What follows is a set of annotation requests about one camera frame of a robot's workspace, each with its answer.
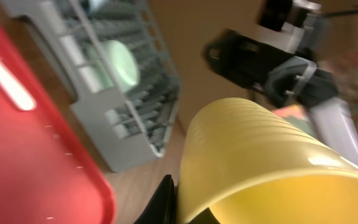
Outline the yellow plastic cup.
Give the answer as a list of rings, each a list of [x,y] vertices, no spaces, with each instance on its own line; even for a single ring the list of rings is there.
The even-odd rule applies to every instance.
[[[358,223],[358,166],[243,98],[200,110],[186,134],[177,222]]]

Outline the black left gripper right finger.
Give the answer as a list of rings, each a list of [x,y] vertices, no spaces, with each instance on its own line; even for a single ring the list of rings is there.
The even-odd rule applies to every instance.
[[[220,224],[220,222],[213,215],[212,211],[207,208],[192,219],[189,224]]]

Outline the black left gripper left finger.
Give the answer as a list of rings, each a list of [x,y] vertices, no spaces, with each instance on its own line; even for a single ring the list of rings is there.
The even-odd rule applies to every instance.
[[[175,214],[175,185],[170,174],[165,175],[144,211],[134,224],[172,224]]]

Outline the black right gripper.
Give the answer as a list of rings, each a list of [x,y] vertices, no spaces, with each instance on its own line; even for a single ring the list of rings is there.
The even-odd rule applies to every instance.
[[[241,88],[264,85],[269,73],[293,54],[226,29],[203,49],[209,68]]]

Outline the white plastic spoon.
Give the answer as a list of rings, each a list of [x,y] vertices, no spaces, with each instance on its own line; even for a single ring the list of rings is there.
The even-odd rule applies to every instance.
[[[0,59],[0,87],[14,106],[21,111],[36,109],[37,103],[24,85]]]

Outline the green bowl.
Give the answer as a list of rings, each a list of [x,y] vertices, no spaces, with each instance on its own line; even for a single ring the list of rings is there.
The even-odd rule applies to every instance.
[[[134,89],[140,83],[140,70],[130,49],[118,40],[102,43],[107,60],[117,72],[118,84],[123,92]]]

